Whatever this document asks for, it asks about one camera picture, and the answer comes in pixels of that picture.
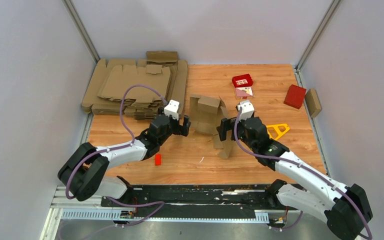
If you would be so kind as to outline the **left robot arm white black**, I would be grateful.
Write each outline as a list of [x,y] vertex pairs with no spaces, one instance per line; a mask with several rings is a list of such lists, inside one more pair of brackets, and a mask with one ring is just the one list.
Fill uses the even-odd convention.
[[149,127],[136,136],[134,142],[111,146],[81,144],[59,170],[57,177],[69,192],[68,199],[82,202],[93,195],[113,197],[120,206],[129,206],[133,193],[121,177],[106,177],[107,170],[129,162],[143,161],[153,157],[171,135],[188,136],[190,118],[183,123],[172,116],[159,114]]

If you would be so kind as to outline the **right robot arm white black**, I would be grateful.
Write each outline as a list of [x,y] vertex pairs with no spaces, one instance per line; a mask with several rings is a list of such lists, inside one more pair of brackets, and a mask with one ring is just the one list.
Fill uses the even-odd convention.
[[373,239],[368,226],[373,212],[361,186],[356,183],[348,186],[311,167],[288,147],[272,139],[259,117],[223,118],[216,129],[221,141],[225,141],[231,131],[231,139],[244,152],[299,184],[300,187],[295,187],[284,180],[275,180],[265,195],[270,208],[284,205],[308,213],[325,223],[341,240],[354,240],[358,236]]

